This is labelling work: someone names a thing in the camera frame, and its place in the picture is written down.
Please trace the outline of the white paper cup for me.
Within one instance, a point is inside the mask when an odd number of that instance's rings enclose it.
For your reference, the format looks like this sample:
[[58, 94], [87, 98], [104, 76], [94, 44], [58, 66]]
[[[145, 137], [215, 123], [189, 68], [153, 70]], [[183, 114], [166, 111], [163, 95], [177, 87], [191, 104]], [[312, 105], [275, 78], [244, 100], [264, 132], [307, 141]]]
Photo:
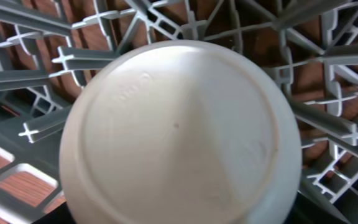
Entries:
[[300, 175], [282, 91], [247, 58], [195, 40], [107, 65], [76, 99], [60, 145], [77, 223], [283, 223]]

